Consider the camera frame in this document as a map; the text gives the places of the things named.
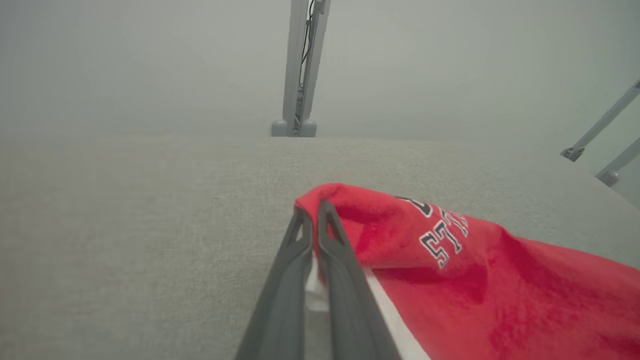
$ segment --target gray upholstered couch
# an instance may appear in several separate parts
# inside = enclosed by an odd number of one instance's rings
[[[640,213],[574,163],[459,143],[7,136],[0,358],[230,359],[292,212],[326,182],[640,266]],[[307,359],[328,359],[310,315]]]

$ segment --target metal rod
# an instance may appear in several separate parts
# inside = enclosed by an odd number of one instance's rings
[[[596,177],[607,186],[615,184],[618,180],[618,171],[630,163],[638,154],[640,154],[640,138],[629,145],[617,158],[613,159]]]
[[[620,113],[640,94],[640,80],[625,92],[624,95],[609,109],[598,122],[587,131],[575,145],[565,151],[563,156],[571,161],[577,160],[582,155],[583,148],[587,146],[605,127],[607,127]]]

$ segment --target gray wall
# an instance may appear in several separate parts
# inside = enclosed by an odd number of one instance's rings
[[[640,78],[639,19],[637,0],[333,0],[312,115],[321,136],[559,154]],[[582,166],[639,130],[612,126]]]
[[[290,0],[4,0],[0,127],[264,136]],[[637,0],[333,0],[318,136],[559,153],[640,77]],[[632,105],[579,164],[640,136]]]
[[[3,0],[0,126],[266,136],[289,0]]]

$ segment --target red cloth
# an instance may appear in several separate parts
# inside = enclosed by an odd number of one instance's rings
[[[640,359],[635,268],[344,184],[297,199],[314,228],[321,200],[433,360]]]

